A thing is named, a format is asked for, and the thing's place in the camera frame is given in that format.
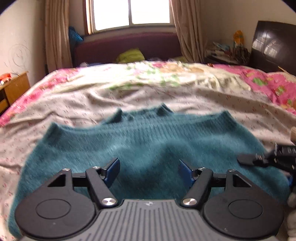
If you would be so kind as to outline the gloved right hand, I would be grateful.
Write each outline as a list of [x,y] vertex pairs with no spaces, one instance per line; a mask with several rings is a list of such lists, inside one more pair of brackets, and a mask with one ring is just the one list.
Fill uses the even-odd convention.
[[292,192],[288,197],[287,204],[291,211],[287,217],[288,240],[295,240],[296,236],[296,214],[295,214],[295,175],[292,176]]

